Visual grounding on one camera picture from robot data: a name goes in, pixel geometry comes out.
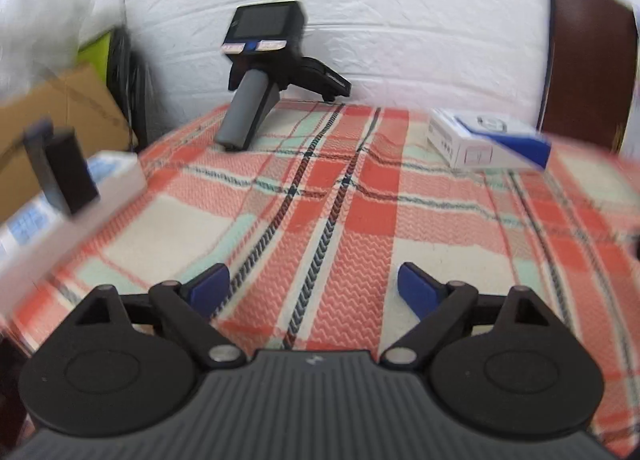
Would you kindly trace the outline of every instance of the handheld device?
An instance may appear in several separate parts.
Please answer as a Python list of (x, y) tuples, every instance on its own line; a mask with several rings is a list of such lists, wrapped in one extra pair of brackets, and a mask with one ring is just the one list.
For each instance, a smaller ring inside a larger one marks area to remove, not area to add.
[(9, 458), (614, 460), (588, 433), (602, 373), (532, 290), (483, 296), (411, 263), (398, 281), (424, 317), (379, 361), (249, 360), (203, 317), (228, 291), (224, 265), (143, 295), (95, 287), (24, 366), (38, 431)]
[(229, 90), (235, 90), (216, 142), (226, 150), (246, 150), (258, 126), (294, 84), (326, 102), (349, 97), (351, 83), (313, 58), (302, 56), (305, 14), (299, 2), (239, 7), (222, 45), (231, 60)]

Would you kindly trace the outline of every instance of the brown cardboard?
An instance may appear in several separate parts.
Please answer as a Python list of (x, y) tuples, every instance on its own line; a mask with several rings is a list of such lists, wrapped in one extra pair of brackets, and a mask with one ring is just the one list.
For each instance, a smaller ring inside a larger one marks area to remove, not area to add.
[[(55, 127), (73, 127), (85, 157), (127, 150), (129, 126), (93, 67), (84, 65), (34, 87), (0, 106), (0, 153), (33, 122), (49, 116)], [(0, 169), (0, 222), (40, 190), (24, 150)]]

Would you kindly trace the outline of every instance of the white plastic bag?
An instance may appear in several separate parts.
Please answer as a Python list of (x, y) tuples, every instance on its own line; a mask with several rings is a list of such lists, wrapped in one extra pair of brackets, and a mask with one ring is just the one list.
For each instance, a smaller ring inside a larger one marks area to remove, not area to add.
[(0, 100), (73, 67), (93, 0), (0, 0)]

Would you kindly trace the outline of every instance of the product box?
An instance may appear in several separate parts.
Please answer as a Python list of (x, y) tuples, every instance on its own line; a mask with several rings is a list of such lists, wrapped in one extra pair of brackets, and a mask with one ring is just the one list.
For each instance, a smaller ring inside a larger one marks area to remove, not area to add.
[(100, 151), (87, 161), (99, 198), (74, 217), (57, 211), (40, 193), (0, 225), (0, 319), (82, 242), (146, 190), (135, 153)]
[[(35, 86), (0, 106), (0, 152), (32, 123), (49, 116), (55, 127), (73, 127), (85, 158), (101, 150), (127, 150), (129, 125), (90, 65)], [(0, 169), (0, 223), (29, 201), (40, 186), (24, 150)]]
[(428, 138), (455, 169), (545, 169), (551, 142), (505, 114), (433, 110)]

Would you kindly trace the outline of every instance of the brown chair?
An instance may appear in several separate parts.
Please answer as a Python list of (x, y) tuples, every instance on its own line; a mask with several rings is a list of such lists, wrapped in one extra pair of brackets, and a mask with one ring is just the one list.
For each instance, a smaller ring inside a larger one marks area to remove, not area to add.
[(618, 151), (631, 105), (638, 33), (616, 0), (551, 0), (543, 132)]

